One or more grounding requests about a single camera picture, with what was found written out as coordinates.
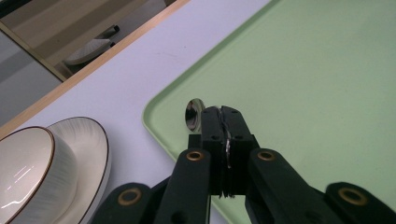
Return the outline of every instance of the white bowl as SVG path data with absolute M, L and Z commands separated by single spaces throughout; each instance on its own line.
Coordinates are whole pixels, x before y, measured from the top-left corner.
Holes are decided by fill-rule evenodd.
M 48 129 L 22 129 L 0 141 L 0 180 L 0 223 L 52 223 L 74 199 L 77 160 Z

